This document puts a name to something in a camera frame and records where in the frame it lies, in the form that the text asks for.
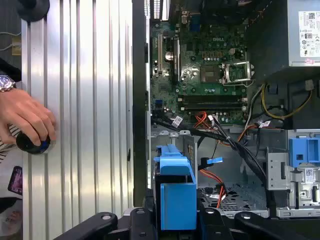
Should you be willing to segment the person bare hand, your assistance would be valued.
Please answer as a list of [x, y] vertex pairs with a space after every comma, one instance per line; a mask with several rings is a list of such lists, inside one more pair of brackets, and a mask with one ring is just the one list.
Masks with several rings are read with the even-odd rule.
[[16, 138], [10, 133], [9, 125], [19, 128], [36, 146], [47, 138], [56, 140], [54, 114], [21, 89], [0, 94], [0, 140], [12, 145]]

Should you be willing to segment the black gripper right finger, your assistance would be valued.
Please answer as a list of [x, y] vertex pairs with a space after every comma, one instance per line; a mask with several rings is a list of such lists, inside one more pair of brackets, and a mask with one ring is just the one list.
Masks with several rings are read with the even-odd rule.
[[267, 210], [224, 212], [197, 194], [198, 240], [311, 240], [312, 219], [278, 219]]

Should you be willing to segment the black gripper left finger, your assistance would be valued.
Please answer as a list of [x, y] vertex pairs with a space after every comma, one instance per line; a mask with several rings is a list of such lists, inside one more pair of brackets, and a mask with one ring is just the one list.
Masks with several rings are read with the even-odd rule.
[[146, 191], [141, 207], [127, 209], [121, 218], [99, 212], [62, 233], [57, 240], [156, 240], [155, 204]]

